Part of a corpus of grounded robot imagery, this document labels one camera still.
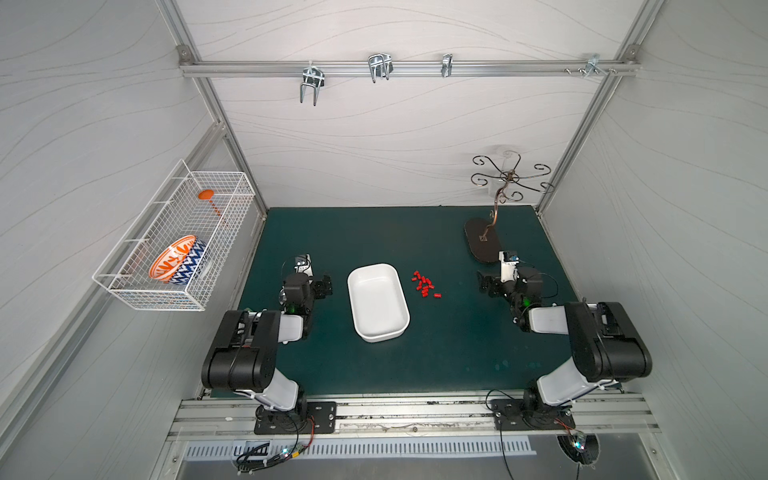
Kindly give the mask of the white plastic storage box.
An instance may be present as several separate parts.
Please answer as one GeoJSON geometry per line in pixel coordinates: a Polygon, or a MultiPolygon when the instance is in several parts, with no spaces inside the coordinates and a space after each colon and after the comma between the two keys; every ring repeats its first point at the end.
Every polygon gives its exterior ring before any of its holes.
{"type": "Polygon", "coordinates": [[[359,267],[347,278],[356,333],[368,343],[401,336],[410,324],[410,312],[397,270],[379,263],[359,267]]]}

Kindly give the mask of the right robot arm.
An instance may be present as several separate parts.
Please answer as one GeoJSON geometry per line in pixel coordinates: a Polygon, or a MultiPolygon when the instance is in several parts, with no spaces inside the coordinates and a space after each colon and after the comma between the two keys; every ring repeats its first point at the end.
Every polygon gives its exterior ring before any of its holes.
{"type": "Polygon", "coordinates": [[[513,266],[500,276],[478,271],[476,277],[480,292],[508,303],[522,332],[568,339],[570,356],[526,389],[528,409],[563,409],[596,390],[650,375],[650,351],[621,303],[546,305],[542,273],[534,268],[513,266]]]}

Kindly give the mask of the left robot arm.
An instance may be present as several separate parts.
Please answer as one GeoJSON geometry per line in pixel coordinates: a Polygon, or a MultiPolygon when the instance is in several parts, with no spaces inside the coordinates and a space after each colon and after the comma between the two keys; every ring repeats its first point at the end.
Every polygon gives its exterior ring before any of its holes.
{"type": "Polygon", "coordinates": [[[278,349],[307,339],[315,303],[332,294],[329,276],[292,273],[283,280],[279,309],[226,311],[203,360],[202,385],[254,400],[267,411],[306,418],[304,390],[278,369],[278,349]]]}

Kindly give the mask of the green table mat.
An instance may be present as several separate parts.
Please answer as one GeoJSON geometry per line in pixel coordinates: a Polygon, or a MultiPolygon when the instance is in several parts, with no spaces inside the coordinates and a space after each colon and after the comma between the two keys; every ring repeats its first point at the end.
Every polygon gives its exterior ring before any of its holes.
{"type": "Polygon", "coordinates": [[[333,294],[313,312],[305,340],[278,349],[278,369],[310,395],[523,389],[570,355],[568,339],[522,332],[502,298],[479,292],[463,231],[486,207],[274,208],[267,216],[240,300],[274,309],[294,258],[309,254],[333,294]],[[410,324],[368,343],[353,326],[348,275],[386,263],[398,272],[410,324]],[[417,285],[432,280],[422,298],[417,285]],[[433,298],[434,293],[442,298],[433,298]]]}

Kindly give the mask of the blue white patterned bowl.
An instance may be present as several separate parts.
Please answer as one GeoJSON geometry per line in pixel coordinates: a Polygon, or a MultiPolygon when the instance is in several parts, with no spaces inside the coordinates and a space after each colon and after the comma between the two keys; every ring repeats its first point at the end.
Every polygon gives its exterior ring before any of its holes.
{"type": "Polygon", "coordinates": [[[189,254],[169,280],[169,284],[187,285],[196,273],[198,267],[203,263],[203,256],[206,248],[207,245],[205,242],[197,240],[192,246],[189,254]]]}

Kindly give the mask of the orange ball on stick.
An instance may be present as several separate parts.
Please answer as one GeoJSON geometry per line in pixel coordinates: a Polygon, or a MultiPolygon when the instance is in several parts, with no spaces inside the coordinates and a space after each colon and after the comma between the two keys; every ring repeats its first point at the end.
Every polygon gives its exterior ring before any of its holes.
{"type": "Polygon", "coordinates": [[[212,189],[205,189],[200,191],[197,195],[197,198],[203,202],[206,202],[218,218],[222,217],[222,212],[215,203],[215,192],[212,189]]]}

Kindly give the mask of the orange white patterned bowl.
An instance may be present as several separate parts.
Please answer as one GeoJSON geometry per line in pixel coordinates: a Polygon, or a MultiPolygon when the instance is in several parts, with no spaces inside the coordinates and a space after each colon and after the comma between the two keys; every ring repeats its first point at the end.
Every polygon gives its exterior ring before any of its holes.
{"type": "Polygon", "coordinates": [[[196,242],[195,235],[187,235],[169,245],[150,266],[149,278],[168,283],[190,255],[196,242]]]}

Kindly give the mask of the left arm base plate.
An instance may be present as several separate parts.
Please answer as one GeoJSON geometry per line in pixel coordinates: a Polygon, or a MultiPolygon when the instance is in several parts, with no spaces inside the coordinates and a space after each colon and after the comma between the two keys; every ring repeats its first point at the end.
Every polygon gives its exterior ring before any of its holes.
{"type": "Polygon", "coordinates": [[[331,434],[336,429],[337,403],[301,401],[289,411],[256,409],[256,435],[331,434]]]}

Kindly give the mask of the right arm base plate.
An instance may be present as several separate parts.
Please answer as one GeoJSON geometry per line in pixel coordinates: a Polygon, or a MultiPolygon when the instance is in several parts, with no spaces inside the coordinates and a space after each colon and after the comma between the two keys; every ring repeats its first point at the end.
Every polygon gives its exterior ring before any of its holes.
{"type": "Polygon", "coordinates": [[[567,408],[527,406],[522,400],[501,398],[487,402],[499,431],[567,431],[576,424],[567,408]]]}

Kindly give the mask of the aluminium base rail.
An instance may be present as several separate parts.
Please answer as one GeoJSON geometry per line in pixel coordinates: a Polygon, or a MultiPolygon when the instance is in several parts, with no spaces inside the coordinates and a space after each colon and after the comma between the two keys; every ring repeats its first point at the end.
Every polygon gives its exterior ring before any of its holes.
{"type": "MultiPolygon", "coordinates": [[[[519,391],[465,391],[412,394],[327,396],[308,402],[337,403],[332,438],[490,435],[495,431],[487,406],[492,399],[522,400],[519,391]]],[[[259,406],[245,398],[185,400],[167,434],[170,440],[241,440],[253,433],[259,406]]],[[[657,433],[660,430],[645,398],[636,393],[596,391],[567,408],[576,429],[589,434],[657,433]]],[[[563,434],[565,431],[507,431],[563,434]]]]}

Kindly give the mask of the aluminium cross rail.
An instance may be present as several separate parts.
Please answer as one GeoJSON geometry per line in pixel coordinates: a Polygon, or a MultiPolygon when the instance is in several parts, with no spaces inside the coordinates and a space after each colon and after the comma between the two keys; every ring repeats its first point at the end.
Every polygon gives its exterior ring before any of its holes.
{"type": "MultiPolygon", "coordinates": [[[[394,78],[442,78],[441,60],[393,60],[394,78]]],[[[569,76],[565,68],[576,70],[588,59],[577,60],[460,60],[453,58],[453,77],[503,78],[503,77],[578,77],[569,76]]],[[[182,65],[180,70],[187,78],[293,78],[299,79],[309,65],[321,69],[327,79],[370,79],[366,60],[362,61],[200,61],[182,65]]],[[[641,69],[635,61],[601,60],[602,67],[615,68],[616,76],[633,76],[641,69]]]]}

